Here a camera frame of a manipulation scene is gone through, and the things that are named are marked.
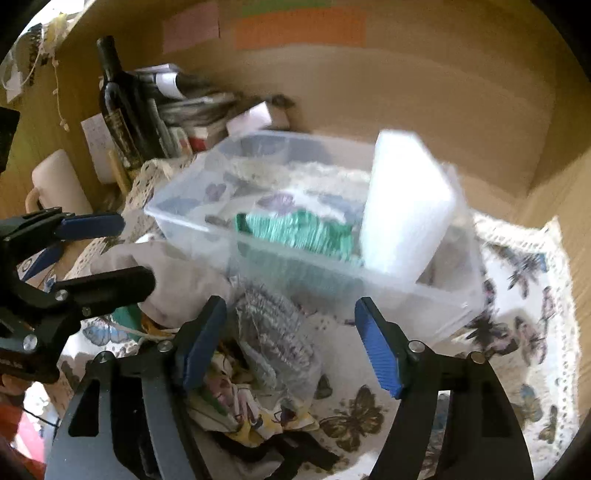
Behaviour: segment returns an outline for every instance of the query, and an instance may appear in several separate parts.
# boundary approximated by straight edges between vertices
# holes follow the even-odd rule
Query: plastic bag
[[[238,341],[262,387],[286,391],[309,406],[322,374],[322,361],[300,331],[304,316],[284,296],[262,284],[238,281]]]

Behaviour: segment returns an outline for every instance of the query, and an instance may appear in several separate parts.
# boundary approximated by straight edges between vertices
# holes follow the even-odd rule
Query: clear plastic storage box
[[[167,241],[192,257],[207,259],[227,275],[262,281],[305,310],[319,310],[340,319],[353,318],[357,299],[372,297],[384,318],[399,324],[409,338],[429,345],[448,337],[482,311],[482,261],[472,215],[453,167],[444,169],[458,192],[455,219],[419,282],[404,284],[352,263],[267,242],[206,220],[232,203],[247,201],[253,191],[261,191],[224,171],[233,158],[275,164],[318,162],[370,171],[373,145],[261,131],[227,138],[206,155],[204,162],[192,164],[156,192],[145,207]],[[221,178],[227,184],[217,183]]]

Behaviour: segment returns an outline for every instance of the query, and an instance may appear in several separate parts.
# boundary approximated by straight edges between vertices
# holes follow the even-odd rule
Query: green fabric
[[[270,242],[340,260],[349,261],[353,255],[352,225],[321,220],[305,210],[278,217],[239,213],[235,228]]]
[[[113,321],[133,330],[142,331],[142,311],[138,305],[128,305],[126,307],[119,307],[112,313]],[[128,333],[129,337],[139,341],[139,336],[133,333]]]

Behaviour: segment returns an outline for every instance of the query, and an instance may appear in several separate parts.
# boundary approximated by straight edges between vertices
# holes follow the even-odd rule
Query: white sponge
[[[365,267],[415,283],[441,243],[456,203],[443,170],[416,134],[381,131],[361,229]]]

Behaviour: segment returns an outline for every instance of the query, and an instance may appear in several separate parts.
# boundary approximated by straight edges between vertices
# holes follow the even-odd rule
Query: wooden wall
[[[562,40],[527,0],[365,0],[366,48],[291,45],[238,51],[236,1],[221,2],[221,39],[144,57],[200,71],[247,93],[283,92],[300,131],[374,141],[381,128],[417,131],[459,165],[471,204],[503,218],[528,191],[554,106]]]
[[[0,215],[23,211],[30,172],[64,148],[96,207],[105,189],[93,172],[80,121],[98,113],[95,41],[114,34],[126,68],[173,61],[221,86],[282,92],[297,106],[294,128],[375,140],[381,128],[417,131],[456,163],[471,204],[515,215],[544,149],[554,106],[561,39],[528,0],[333,0],[366,15],[366,48],[291,45],[238,51],[241,2],[220,0],[221,38],[161,53],[161,20],[192,0],[95,0],[60,49],[59,127],[51,66],[15,108],[22,114],[0,178]]]
[[[560,221],[580,326],[583,418],[591,408],[591,83],[566,48],[558,72],[548,138],[516,221],[541,226],[555,215]]]

